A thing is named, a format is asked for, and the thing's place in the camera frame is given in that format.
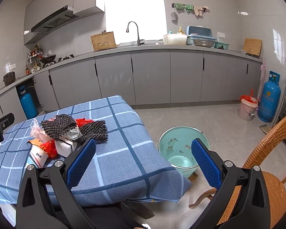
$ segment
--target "trash pile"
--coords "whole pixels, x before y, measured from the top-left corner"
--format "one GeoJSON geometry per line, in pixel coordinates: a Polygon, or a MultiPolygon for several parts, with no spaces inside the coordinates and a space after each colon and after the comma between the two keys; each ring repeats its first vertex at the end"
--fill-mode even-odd
{"type": "Polygon", "coordinates": [[[105,121],[74,119],[67,114],[56,115],[54,118],[42,121],[41,127],[34,118],[30,136],[33,138],[27,142],[32,144],[30,160],[39,168],[44,166],[47,158],[54,159],[57,154],[68,157],[76,150],[78,144],[82,144],[90,137],[96,144],[106,142],[108,139],[105,121]]]}

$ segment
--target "countertop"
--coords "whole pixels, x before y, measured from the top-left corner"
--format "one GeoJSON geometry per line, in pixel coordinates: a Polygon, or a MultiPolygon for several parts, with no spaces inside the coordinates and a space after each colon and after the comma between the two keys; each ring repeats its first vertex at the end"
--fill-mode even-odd
{"type": "Polygon", "coordinates": [[[92,58],[92,57],[96,57],[96,56],[102,56],[102,55],[106,55],[106,54],[111,54],[111,53],[119,53],[119,52],[129,52],[129,51],[139,51],[139,50],[163,50],[163,49],[168,49],[168,50],[195,50],[195,51],[205,51],[205,52],[217,52],[217,53],[222,53],[222,54],[228,54],[231,56],[237,56],[237,57],[241,57],[241,58],[246,58],[246,59],[251,59],[253,61],[262,63],[263,62],[263,58],[255,58],[255,57],[251,57],[248,55],[244,55],[238,52],[234,52],[234,51],[230,51],[230,50],[220,50],[220,49],[215,49],[215,48],[207,48],[207,47],[200,47],[200,46],[191,46],[191,45],[141,45],[141,46],[120,46],[114,49],[110,49],[110,50],[103,50],[100,52],[88,52],[88,53],[84,53],[78,56],[75,56],[74,58],[70,58],[70,59],[66,59],[64,61],[60,61],[56,64],[50,65],[44,69],[41,69],[33,74],[27,75],[23,78],[21,78],[20,80],[15,81],[14,83],[12,83],[11,85],[7,86],[7,87],[3,87],[0,89],[0,95],[2,93],[4,93],[5,91],[9,90],[10,88],[32,78],[33,76],[40,74],[44,71],[59,67],[61,65],[67,64],[67,63],[71,63],[71,62],[75,62],[78,60],[82,60],[82,59],[88,59],[88,58],[92,58]]]}

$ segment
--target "faucet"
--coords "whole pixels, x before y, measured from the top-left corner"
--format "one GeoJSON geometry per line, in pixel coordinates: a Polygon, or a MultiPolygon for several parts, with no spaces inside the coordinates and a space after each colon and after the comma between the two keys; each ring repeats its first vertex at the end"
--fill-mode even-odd
{"type": "MultiPolygon", "coordinates": [[[[130,24],[130,22],[128,22],[126,33],[129,33],[129,24],[130,24]]],[[[142,40],[143,42],[140,41],[138,24],[136,24],[136,29],[137,29],[137,32],[138,32],[138,46],[140,46],[140,45],[144,44],[144,40],[142,40]]]]}

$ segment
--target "blue plaid tablecloth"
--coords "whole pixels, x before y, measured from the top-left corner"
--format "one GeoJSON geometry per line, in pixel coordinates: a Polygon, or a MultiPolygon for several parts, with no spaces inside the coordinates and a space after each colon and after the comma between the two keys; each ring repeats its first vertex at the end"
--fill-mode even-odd
{"type": "MultiPolygon", "coordinates": [[[[108,141],[97,145],[78,186],[72,193],[81,206],[105,205],[131,199],[177,202],[191,186],[156,150],[138,114],[119,96],[78,104],[38,116],[37,121],[69,114],[73,118],[105,120],[108,141]]],[[[31,144],[27,120],[11,126],[0,144],[0,202],[17,203],[19,186],[29,162],[31,144]]],[[[46,166],[57,159],[48,159],[46,166]]],[[[51,201],[57,204],[51,186],[51,201]]]]}

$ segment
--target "black mesh mat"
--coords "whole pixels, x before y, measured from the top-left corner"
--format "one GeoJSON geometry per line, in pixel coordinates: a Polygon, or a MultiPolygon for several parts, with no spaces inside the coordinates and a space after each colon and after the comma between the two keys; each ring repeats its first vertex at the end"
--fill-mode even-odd
{"type": "Polygon", "coordinates": [[[108,139],[107,127],[105,121],[95,121],[87,123],[79,128],[82,136],[77,142],[85,142],[91,137],[97,144],[103,143],[108,139]]]}
{"type": "Polygon", "coordinates": [[[42,121],[41,125],[46,134],[55,140],[77,126],[76,121],[67,114],[57,115],[53,121],[42,121]]]}

